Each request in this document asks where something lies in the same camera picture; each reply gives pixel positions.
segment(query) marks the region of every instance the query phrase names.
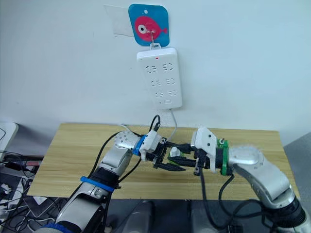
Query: white power strip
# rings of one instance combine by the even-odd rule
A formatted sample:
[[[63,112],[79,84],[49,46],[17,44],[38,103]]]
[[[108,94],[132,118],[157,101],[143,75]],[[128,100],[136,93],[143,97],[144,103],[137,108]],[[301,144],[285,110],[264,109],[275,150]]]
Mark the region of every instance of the white power strip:
[[[182,106],[177,51],[164,48],[137,53],[152,101],[157,109]]]

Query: blue ring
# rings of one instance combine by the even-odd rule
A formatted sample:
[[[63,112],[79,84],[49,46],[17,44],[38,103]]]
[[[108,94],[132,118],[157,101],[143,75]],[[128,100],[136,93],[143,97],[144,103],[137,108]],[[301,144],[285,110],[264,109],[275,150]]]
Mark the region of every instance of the blue ring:
[[[145,140],[146,135],[143,135],[140,140],[138,141],[136,147],[133,150],[133,154],[139,156],[139,149],[142,145],[142,142]]]
[[[82,176],[82,177],[80,178],[80,180],[81,180],[82,182],[87,182],[87,183],[93,184],[93,185],[95,185],[95,186],[97,186],[97,187],[99,187],[99,188],[102,188],[102,189],[104,189],[104,190],[110,192],[110,193],[112,193],[112,192],[115,190],[114,188],[112,188],[112,187],[110,187],[110,186],[107,186],[107,185],[104,185],[103,183],[99,183],[99,182],[97,182],[97,181],[91,180],[91,179],[89,179],[88,177],[85,177],[85,176]]]

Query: wooden table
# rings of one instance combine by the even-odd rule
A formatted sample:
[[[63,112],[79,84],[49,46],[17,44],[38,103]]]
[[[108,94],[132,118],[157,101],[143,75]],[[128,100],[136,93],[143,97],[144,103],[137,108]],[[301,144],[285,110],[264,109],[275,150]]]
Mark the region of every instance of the wooden table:
[[[132,126],[131,130],[143,134],[148,127]],[[28,192],[33,196],[69,197],[80,183],[81,176],[91,171],[95,158],[103,142],[113,133],[124,130],[116,125],[100,124],[62,124],[45,155],[34,182]],[[195,128],[178,128],[172,141],[190,142]],[[277,131],[210,129],[218,138],[229,140],[230,146],[255,145],[266,158],[274,163],[289,178],[299,197],[299,192],[284,153]],[[168,137],[172,128],[160,128],[159,133]],[[103,155],[110,149],[113,140],[107,144]],[[133,155],[126,170],[137,162]],[[220,187],[228,179],[205,170],[207,197],[216,200]],[[122,183],[122,188],[114,192],[114,199],[202,199],[200,179],[193,175],[193,168],[186,171],[169,172],[152,168],[151,162],[141,162],[138,168]],[[225,200],[244,200],[256,198],[249,183],[237,175],[226,188]]]

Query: fish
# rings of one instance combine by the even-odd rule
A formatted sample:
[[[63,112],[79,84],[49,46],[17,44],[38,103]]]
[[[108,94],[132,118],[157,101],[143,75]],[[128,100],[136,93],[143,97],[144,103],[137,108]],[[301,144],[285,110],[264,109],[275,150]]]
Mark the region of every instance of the fish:
[[[135,21],[135,31],[137,35],[145,41],[151,40],[151,32],[154,40],[161,34],[167,33],[167,28],[161,29],[160,26],[148,16],[140,16]]]

